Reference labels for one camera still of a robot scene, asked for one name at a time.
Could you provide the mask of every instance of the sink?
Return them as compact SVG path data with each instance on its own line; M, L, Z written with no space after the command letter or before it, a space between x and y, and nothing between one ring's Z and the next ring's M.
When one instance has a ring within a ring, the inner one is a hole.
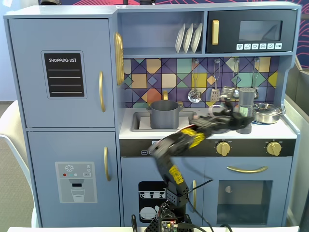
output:
M194 111L179 112L178 129L188 126L189 121L193 119L194 115L197 115ZM133 121L130 128L130 130L134 132L177 131L178 129L151 129L149 112L135 112L133 114Z

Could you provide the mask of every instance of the gray pot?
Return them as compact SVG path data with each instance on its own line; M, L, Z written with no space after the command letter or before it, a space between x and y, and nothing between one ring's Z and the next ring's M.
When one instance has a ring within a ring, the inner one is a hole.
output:
M268 103L260 103L253 106L253 117L255 121L265 124L278 122L280 115L284 113L281 108Z
M183 109L180 103L161 100L151 103L150 127L152 129L177 129L179 126L179 112Z

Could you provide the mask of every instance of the microwave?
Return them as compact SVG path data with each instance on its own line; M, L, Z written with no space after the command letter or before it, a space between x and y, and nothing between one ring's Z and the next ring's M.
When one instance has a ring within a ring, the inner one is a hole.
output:
M296 10L209 11L206 53L292 51Z

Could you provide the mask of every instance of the circuit board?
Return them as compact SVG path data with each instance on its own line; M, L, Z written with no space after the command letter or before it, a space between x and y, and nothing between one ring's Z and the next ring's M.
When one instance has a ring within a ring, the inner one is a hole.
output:
M175 220L161 221L161 232L177 232L178 224Z

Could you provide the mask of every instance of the gold oven handle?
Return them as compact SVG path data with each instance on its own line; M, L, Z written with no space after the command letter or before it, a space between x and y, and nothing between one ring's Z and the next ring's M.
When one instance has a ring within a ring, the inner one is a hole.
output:
M193 181L193 188L197 186L197 181ZM197 190L193 190L193 207L196 209L197 208Z
M105 175L107 181L111 181L111 177L108 173L108 148L104 147L104 166L105 166Z
M105 103L103 97L103 72L100 71L100 78L99 78L99 91L100 91L100 101L101 101L101 109L102 112L105 112Z
M261 167L259 169L255 169L255 170L244 170L244 169L240 169L240 168L236 168L236 167L226 167L228 170L234 171L234 172L238 172L238 173L261 173L265 170L268 169L268 167Z
M212 21L212 45L218 45L219 43L219 21Z

